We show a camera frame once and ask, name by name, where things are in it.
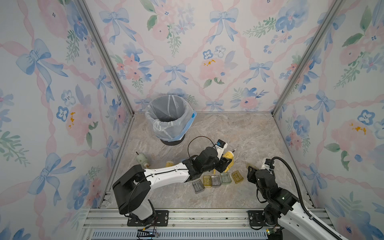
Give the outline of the yellow pencil sharpener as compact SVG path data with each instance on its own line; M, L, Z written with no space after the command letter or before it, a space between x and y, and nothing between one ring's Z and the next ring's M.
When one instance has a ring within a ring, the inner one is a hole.
M234 165L234 152L236 151L236 149L232 150L232 151L227 151L223 157L226 158L226 159L230 159L231 162L228 162L228 165L225 169L225 173L228 172L230 170L230 168Z
M174 166L175 164L174 164L174 162L172 162L172 161L167 161L166 162L166 168L168 168L168 167L172 167L172 166Z

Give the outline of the green transparent shavings tray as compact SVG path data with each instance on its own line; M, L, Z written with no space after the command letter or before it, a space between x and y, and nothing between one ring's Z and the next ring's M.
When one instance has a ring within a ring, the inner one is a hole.
M221 177L222 185L228 185L232 182L232 179L229 173L221 173L220 177Z

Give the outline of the clear blue sharpener tray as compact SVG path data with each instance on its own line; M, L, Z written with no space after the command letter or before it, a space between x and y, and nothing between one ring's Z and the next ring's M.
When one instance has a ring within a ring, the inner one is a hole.
M212 175L211 183L213 188L220 187L222 185L221 177L219 175Z

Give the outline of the yellow transparent shavings tray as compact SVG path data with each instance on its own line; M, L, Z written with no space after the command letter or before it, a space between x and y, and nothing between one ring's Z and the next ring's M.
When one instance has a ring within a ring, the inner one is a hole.
M203 176L203 186L205 188L211 188L212 187L212 178L211 178L211 176Z

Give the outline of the dark shavings tray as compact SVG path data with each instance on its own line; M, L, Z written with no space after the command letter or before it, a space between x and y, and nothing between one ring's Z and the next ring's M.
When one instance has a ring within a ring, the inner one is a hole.
M201 180L194 181L192 185L196 194L201 193L205 190L205 186L203 185L203 182Z

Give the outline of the green pencil sharpener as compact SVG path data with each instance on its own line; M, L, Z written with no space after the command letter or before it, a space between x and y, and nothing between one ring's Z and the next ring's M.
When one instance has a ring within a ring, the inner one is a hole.
M136 161L143 167L143 169L147 169L150 166L149 160L143 153L136 152Z

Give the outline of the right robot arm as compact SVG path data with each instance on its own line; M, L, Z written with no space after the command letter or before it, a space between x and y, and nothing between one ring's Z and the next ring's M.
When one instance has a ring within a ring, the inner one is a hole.
M252 229L266 228L270 234L273 227L282 227L300 240L346 239L312 214L298 197L280 188L270 171L249 166L247 179L257 186L257 194L261 194L267 203L262 211L248 211Z

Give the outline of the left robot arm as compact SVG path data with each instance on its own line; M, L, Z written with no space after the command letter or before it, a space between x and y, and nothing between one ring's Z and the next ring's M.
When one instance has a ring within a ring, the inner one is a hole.
M221 147L207 147L199 155L161 169L144 169L141 165L134 165L113 184L120 215L136 219L143 226L151 224L156 218L156 211L148 198L150 191L191 182L212 170L223 173L234 160L233 154L223 152Z

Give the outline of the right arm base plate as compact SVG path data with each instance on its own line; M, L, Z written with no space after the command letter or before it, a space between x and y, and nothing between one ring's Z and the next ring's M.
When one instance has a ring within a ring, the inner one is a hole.
M264 210L248 210L247 211L249 225L255 229L263 228L279 228L279 220L283 215L278 216L275 212Z

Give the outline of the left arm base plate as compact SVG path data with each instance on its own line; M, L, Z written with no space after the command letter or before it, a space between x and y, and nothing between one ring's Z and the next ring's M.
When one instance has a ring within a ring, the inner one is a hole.
M127 222L128 227L167 227L169 221L169 211L155 210L155 212L145 220L140 220L136 215L130 214Z

